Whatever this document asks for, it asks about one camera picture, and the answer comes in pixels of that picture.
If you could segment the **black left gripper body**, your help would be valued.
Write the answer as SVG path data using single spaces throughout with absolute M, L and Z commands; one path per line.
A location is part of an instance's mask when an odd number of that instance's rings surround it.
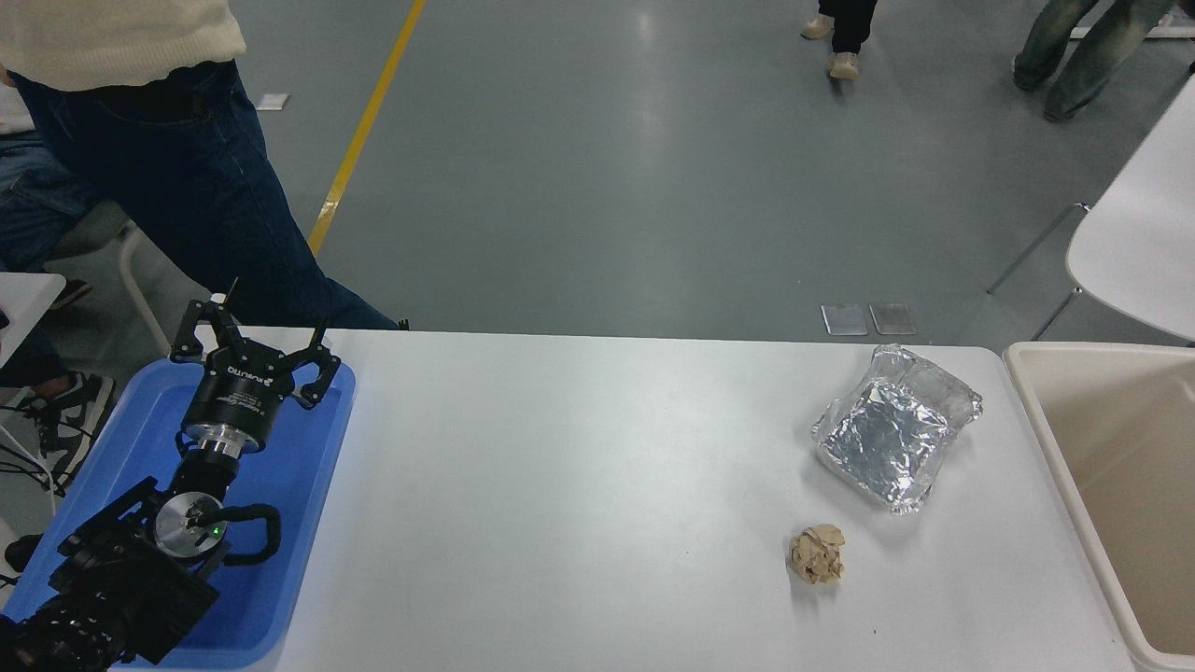
M 182 430 L 198 440 L 202 429 L 229 427 L 249 441 L 266 441 L 280 408 L 294 390 L 284 353 L 258 342 L 234 342 L 206 358 L 204 377 L 182 421 Z

